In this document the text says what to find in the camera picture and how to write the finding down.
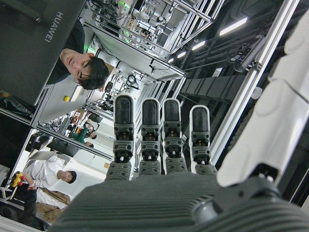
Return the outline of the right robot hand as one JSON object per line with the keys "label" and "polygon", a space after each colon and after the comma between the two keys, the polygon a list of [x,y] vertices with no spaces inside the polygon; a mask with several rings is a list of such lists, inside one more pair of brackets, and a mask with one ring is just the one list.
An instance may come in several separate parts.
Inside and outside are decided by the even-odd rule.
{"label": "right robot hand", "polygon": [[285,43],[271,81],[219,170],[198,164],[187,172],[129,181],[129,164],[111,164],[111,177],[85,188],[54,222],[52,232],[306,232],[309,217],[281,198],[277,184],[309,118],[309,15]]}

